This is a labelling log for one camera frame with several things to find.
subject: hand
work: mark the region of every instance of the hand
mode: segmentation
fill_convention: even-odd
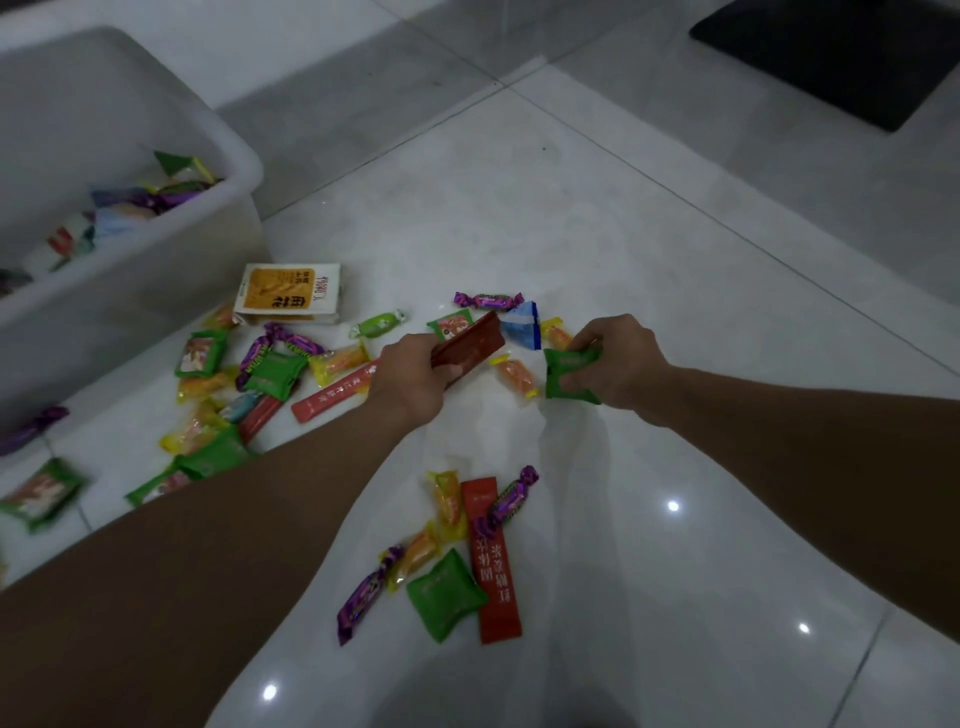
[[[460,367],[430,367],[437,343],[432,333],[408,333],[384,347],[367,402],[387,407],[411,430],[433,420],[444,406],[446,385],[462,373]]]
[[[568,392],[589,389],[600,401],[617,409],[632,409],[651,425],[662,425],[660,406],[673,391],[676,369],[669,364],[649,328],[625,313],[593,319],[573,337],[567,349],[603,350],[583,369],[562,376]]]

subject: right hand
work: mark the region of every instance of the right hand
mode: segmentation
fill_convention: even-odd
[[[568,392],[589,389],[617,409],[632,409],[651,425],[662,425],[661,405],[672,391],[676,368],[667,362],[657,337],[629,313],[593,319],[573,337],[568,351],[603,350],[583,369],[564,375]]]

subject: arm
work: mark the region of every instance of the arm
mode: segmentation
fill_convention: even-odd
[[[14,584],[0,598],[4,724],[204,725],[380,464],[440,411],[459,372],[430,369],[435,343],[420,334],[384,348],[364,404]]]
[[[960,401],[745,381],[667,363],[633,316],[564,382],[673,429],[872,589],[960,640]]]

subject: white plastic bin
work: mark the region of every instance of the white plastic bin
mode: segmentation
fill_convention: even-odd
[[[0,428],[62,400],[229,301],[270,260],[251,193],[256,153],[129,36],[97,28],[0,56],[0,267],[12,267],[92,183],[156,176],[153,150],[224,178],[141,230],[0,299]]]

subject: red stick packet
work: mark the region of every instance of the red stick packet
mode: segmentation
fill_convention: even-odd
[[[473,576],[490,598],[486,606],[480,607],[480,642],[490,644],[512,640],[523,634],[523,625],[516,607],[514,578],[510,572],[503,529],[498,529],[493,538],[485,539],[473,528],[474,520],[486,514],[496,500],[496,478],[468,480],[460,487],[470,524]]]

